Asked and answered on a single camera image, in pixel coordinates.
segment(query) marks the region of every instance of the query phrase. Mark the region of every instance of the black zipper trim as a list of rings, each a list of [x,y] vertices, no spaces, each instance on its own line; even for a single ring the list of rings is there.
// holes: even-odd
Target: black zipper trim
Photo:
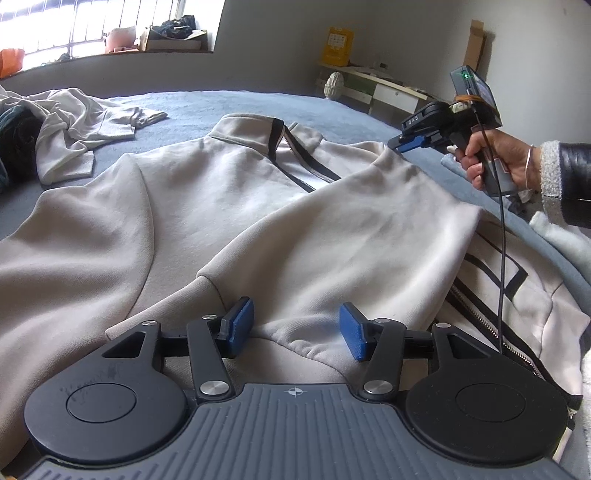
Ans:
[[[297,153],[301,157],[301,159],[304,162],[306,162],[306,164],[312,170],[314,170],[316,173],[324,175],[325,177],[327,177],[333,181],[340,180],[340,177],[335,172],[333,172],[331,169],[325,167],[322,163],[320,163],[312,155],[310,155],[310,153],[304,148],[304,146],[302,144],[300,144],[300,142],[297,140],[295,135],[293,133],[291,133],[291,131],[288,128],[285,129],[285,135],[287,136],[287,138],[289,138],[291,140],[291,142],[293,143],[293,146],[295,147],[295,150],[297,151]]]
[[[468,300],[470,300],[474,304],[474,306],[493,325],[498,325],[499,317],[496,315],[496,313],[494,313],[481,299],[479,299],[476,295],[474,295],[474,293],[461,280],[459,280],[458,278],[456,278],[454,280],[453,284],[457,287],[458,290],[460,290],[462,292],[462,294],[464,294],[468,298]],[[466,319],[468,321],[470,321],[470,323],[473,323],[473,325],[475,325],[476,328],[478,328],[478,323],[479,322],[474,323],[474,320],[472,318],[472,315],[466,317]],[[538,370],[540,371],[540,373],[542,374],[542,376],[544,377],[544,379],[547,382],[549,382],[550,384],[554,385],[558,389],[558,391],[562,394],[562,396],[565,398],[565,400],[566,400],[569,408],[573,408],[575,410],[580,409],[581,403],[583,401],[583,396],[582,395],[571,395],[566,390],[564,390],[560,385],[558,385],[558,383],[556,383],[556,381],[554,380],[554,378],[552,378],[552,375],[550,375],[550,373],[548,373],[548,371],[546,370],[546,367],[544,366],[544,364],[535,355],[535,353],[530,348],[530,346],[527,345],[527,343],[525,343],[511,329],[511,327],[509,325],[507,325],[505,322],[503,322],[503,336],[508,341],[510,341],[513,345],[515,345],[516,348],[518,348],[524,354],[526,354],[533,361],[533,363],[535,363],[535,366],[538,368]]]
[[[283,136],[283,132],[285,130],[285,124],[283,121],[279,120],[278,118],[273,119],[273,123],[271,125],[271,135],[269,135],[269,160],[271,163],[285,175],[288,179],[290,179],[293,183],[295,183],[298,187],[304,189],[307,193],[315,192],[316,190],[308,185],[306,182],[301,181],[299,178],[294,177],[291,173],[286,172],[277,164],[277,147],[281,142],[281,137]]]
[[[468,263],[471,263],[476,268],[482,270],[486,274],[486,276],[493,281],[497,288],[501,288],[501,281],[499,277],[497,277],[495,273],[482,260],[476,258],[472,254],[466,254],[464,260],[466,260]],[[523,285],[523,282],[525,282],[528,276],[527,272],[521,267],[521,265],[519,265],[515,261],[514,263],[517,266],[518,271],[505,287],[505,297],[507,297],[510,301],[513,301],[513,298],[515,297],[517,290],[519,290],[519,288]]]

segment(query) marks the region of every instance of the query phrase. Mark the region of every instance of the hand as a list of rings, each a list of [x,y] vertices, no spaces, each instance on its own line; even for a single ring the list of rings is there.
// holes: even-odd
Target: hand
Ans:
[[[530,146],[521,140],[516,139],[500,130],[487,130],[486,137],[491,147],[507,166],[513,182],[520,190],[525,189],[525,163]],[[459,148],[454,153],[456,160],[462,164],[466,170],[468,180],[472,182],[474,188],[482,190],[484,183],[482,181],[483,165],[476,158],[476,154],[481,150],[486,151],[486,142],[482,132],[472,134],[466,152]],[[530,189],[540,190],[540,149],[534,148],[530,159],[530,167],[527,171],[527,186]]]

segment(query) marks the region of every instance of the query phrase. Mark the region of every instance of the cardboard box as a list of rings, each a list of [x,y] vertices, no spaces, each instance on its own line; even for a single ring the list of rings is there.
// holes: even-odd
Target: cardboard box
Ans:
[[[194,30],[184,40],[163,38],[147,28],[139,38],[140,51],[202,51],[207,50],[207,30]]]
[[[474,71],[478,69],[480,58],[482,57],[482,50],[484,49],[484,42],[486,35],[484,33],[484,22],[472,20],[470,26],[470,38],[468,39],[468,48],[466,49],[466,57],[464,58],[464,65],[472,67]]]

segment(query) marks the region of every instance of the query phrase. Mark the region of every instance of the zipper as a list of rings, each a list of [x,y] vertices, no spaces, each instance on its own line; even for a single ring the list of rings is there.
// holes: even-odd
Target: zipper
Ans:
[[[486,318],[484,318],[482,315],[480,315],[480,313],[471,305],[471,303],[468,301],[468,299],[462,294],[462,292],[460,292],[458,290],[458,288],[455,285],[452,285],[450,292],[453,295],[453,297],[458,302],[460,302],[467,311],[470,312],[470,314],[473,316],[473,318],[475,320],[478,320],[478,322],[486,330],[488,330],[491,333],[491,335],[494,336],[497,340],[499,339],[499,333],[498,333],[497,329],[494,326],[492,326],[492,324]],[[507,342],[505,339],[503,339],[503,347],[505,347],[507,350],[509,350],[515,356],[522,359],[527,365],[530,366],[533,373],[535,373],[542,380],[545,380],[544,375],[542,375],[542,373],[540,372],[540,370],[538,369],[538,367],[535,365],[534,361],[530,357],[528,357],[526,354],[521,352],[521,350],[517,349],[517,347],[515,347],[513,344]]]
[[[325,175],[322,175],[322,173],[317,172],[316,170],[311,168],[305,161],[302,161],[301,155],[294,150],[294,147],[291,145],[291,141],[290,141],[289,137],[287,135],[285,135],[285,132],[283,133],[282,138],[285,138],[285,143],[287,143],[287,146],[290,148],[291,153],[297,159],[298,163],[302,167],[304,167],[309,173],[311,173],[317,179],[325,181],[326,183],[333,183],[334,182],[334,180],[326,177]]]
[[[277,144],[275,145],[275,149],[274,151],[276,152],[277,147],[279,146],[279,143],[281,143],[281,139],[284,136],[284,130],[281,131],[281,135],[279,136],[279,140],[277,141]],[[295,153],[293,151],[293,149],[291,148],[291,145],[289,144],[289,142],[287,142],[291,152],[294,154]],[[296,185],[298,185],[299,187],[301,187],[302,189],[304,189],[307,193],[311,193],[311,192],[315,192],[316,189],[314,187],[312,187],[311,185],[308,185],[306,182],[304,182],[303,180],[300,180],[299,178],[297,178],[296,176],[288,173],[287,171],[285,171],[283,168],[280,167],[280,165],[277,163],[277,155],[270,155],[269,156],[269,160],[271,160],[271,163],[273,163],[273,165],[279,169],[279,171],[281,173],[283,173],[283,175],[285,175],[288,179],[290,179],[293,183],[295,183]]]

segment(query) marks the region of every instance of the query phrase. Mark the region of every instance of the white wall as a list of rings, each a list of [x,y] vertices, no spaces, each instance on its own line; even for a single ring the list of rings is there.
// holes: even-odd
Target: white wall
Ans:
[[[184,15],[193,15],[197,20],[197,28],[207,30],[207,45],[209,50],[214,50],[217,31],[224,0],[186,0],[183,8]]]
[[[486,80],[504,130],[526,142],[591,142],[591,6],[584,0],[380,0],[375,35],[391,73],[447,99],[470,21],[493,33]]]
[[[311,93],[329,27],[356,31],[355,58],[372,10],[361,0],[226,0],[213,54],[88,57],[22,72],[0,85],[23,95],[69,86],[102,97],[206,89]]]

